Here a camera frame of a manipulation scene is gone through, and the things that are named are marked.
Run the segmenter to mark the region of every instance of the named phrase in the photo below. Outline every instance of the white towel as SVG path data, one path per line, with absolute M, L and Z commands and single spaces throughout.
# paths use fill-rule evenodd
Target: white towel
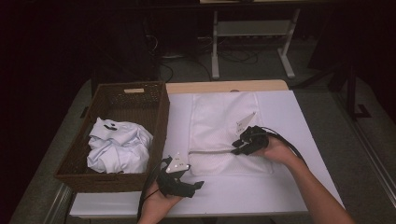
M 255 93 L 198 93 L 192 100 L 189 163 L 193 175 L 273 172 L 265 158 L 221 153 L 234 149 L 238 121 L 257 112 L 250 126 L 263 126 Z
M 143 173 L 152 135 L 141 125 L 97 119 L 90 133 L 88 167 L 99 173 Z

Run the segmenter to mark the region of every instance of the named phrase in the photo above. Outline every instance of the metal frame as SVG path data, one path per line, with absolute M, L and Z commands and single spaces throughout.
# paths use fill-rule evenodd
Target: metal frame
M 300 9 L 295 9 L 290 21 L 219 21 L 218 12 L 214 11 L 212 78 L 219 79 L 218 36 L 236 35 L 284 35 L 286 42 L 283 48 L 278 49 L 277 52 L 288 78 L 295 78 L 287 53 L 299 14 Z

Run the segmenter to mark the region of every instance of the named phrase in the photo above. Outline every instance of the forearm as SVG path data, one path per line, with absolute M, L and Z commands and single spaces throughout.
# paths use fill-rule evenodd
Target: forearm
M 354 223 L 346 210 L 309 171 L 303 161 L 296 158 L 286 164 L 303 196 L 314 223 Z
M 157 218 L 151 218 L 151 217 L 141 217 L 139 219 L 139 221 L 137 222 L 137 224 L 156 224 L 160 221 L 161 221 L 161 218 L 157 219 Z

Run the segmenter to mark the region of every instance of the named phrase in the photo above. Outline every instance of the white table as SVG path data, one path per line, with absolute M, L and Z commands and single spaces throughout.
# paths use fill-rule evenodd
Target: white table
M 256 91 L 260 112 L 266 127 L 274 129 L 293 143 L 301 152 L 317 179 L 342 204 L 326 166 L 320 157 L 304 115 L 292 91 L 283 81 L 241 81 L 170 84 L 170 115 L 163 157 L 178 152 L 187 157 L 188 132 L 193 93 L 180 88 L 202 91 Z M 279 91 L 272 90 L 278 86 Z M 273 164 L 273 174 L 193 176 L 184 174 L 182 181 L 204 180 L 201 189 L 190 199 L 183 199 L 169 212 L 169 217 L 265 216 L 307 212 L 303 198 L 291 174 L 281 164 Z M 70 215 L 83 218 L 135 217 L 140 192 L 78 193 Z

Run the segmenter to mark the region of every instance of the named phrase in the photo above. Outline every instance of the human hand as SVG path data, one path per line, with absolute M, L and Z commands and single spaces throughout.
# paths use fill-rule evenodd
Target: human hand
M 271 161 L 289 164 L 297 156 L 282 141 L 273 136 L 268 136 L 269 144 L 267 147 L 255 151 L 252 155 L 262 156 Z
M 154 224 L 160 222 L 169 210 L 183 198 L 174 195 L 166 195 L 159 191 L 157 181 L 148 188 L 147 199 L 143 203 L 142 215 L 139 224 Z

